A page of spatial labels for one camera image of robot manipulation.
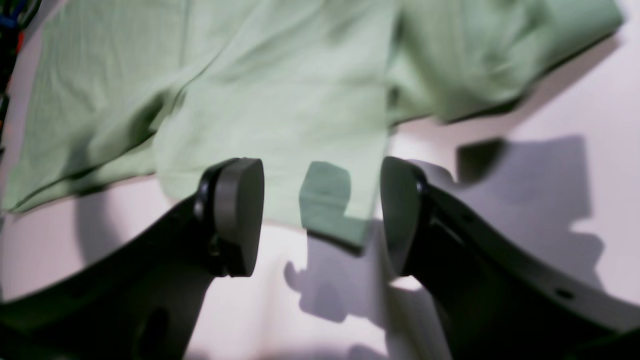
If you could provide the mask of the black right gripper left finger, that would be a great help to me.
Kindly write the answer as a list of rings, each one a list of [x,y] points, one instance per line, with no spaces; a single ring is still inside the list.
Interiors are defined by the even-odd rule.
[[[258,158],[203,173],[194,194],[114,253],[1,306],[3,360],[180,360],[215,278],[249,277],[265,202]]]

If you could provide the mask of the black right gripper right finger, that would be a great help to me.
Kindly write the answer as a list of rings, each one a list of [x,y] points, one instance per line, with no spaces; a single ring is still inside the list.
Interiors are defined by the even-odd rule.
[[[381,166],[387,253],[434,299],[455,360],[637,360],[639,307],[517,248],[397,157]]]

